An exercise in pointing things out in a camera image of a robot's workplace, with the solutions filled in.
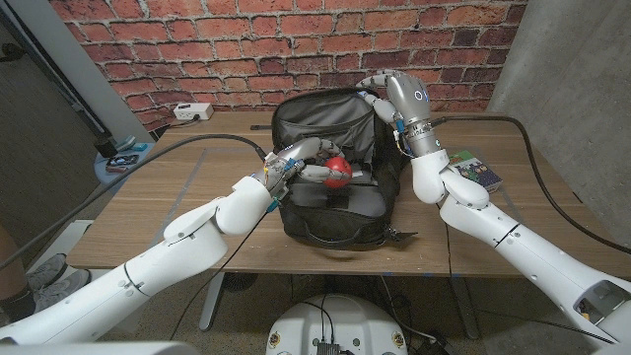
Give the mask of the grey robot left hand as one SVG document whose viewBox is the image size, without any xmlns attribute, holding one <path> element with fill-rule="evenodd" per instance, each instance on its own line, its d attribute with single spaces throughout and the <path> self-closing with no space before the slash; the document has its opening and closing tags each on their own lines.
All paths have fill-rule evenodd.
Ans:
<svg viewBox="0 0 631 355">
<path fill-rule="evenodd" d="M 332 170 L 324 165 L 329 158 L 343 158 L 341 149 L 332 141 L 317 137 L 302 139 L 277 154 L 269 153 L 262 168 L 252 177 L 260 182 L 271 195 L 288 190 L 287 183 L 294 176 L 311 182 L 348 180 L 352 173 Z"/>
</svg>

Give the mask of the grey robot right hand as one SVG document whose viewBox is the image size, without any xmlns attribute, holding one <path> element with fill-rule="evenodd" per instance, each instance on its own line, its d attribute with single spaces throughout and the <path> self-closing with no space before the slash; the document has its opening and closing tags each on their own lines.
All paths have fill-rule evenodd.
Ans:
<svg viewBox="0 0 631 355">
<path fill-rule="evenodd" d="M 360 95 L 377 116 L 393 123 L 413 157 L 441 150 L 430 126 L 430 100 L 425 84 L 417 77 L 397 70 L 384 70 L 356 84 Z"/>
</svg>

